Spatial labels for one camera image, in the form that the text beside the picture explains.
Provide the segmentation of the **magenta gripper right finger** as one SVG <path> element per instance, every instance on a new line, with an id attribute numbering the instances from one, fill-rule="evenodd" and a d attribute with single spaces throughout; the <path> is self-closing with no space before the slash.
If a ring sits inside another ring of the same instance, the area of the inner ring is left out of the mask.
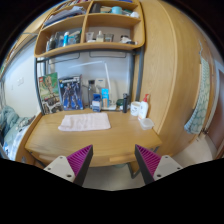
<path id="1" fill-rule="evenodd" d="M 135 145 L 135 157 L 145 184 L 150 184 L 182 169 L 169 155 L 159 156 L 140 145 Z"/>

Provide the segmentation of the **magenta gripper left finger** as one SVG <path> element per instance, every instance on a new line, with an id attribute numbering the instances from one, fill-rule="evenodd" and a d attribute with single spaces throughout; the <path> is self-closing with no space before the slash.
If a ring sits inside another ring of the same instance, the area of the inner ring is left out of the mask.
<path id="1" fill-rule="evenodd" d="M 93 146 L 86 146 L 71 155 L 58 156 L 45 171 L 82 186 L 93 156 Z"/>

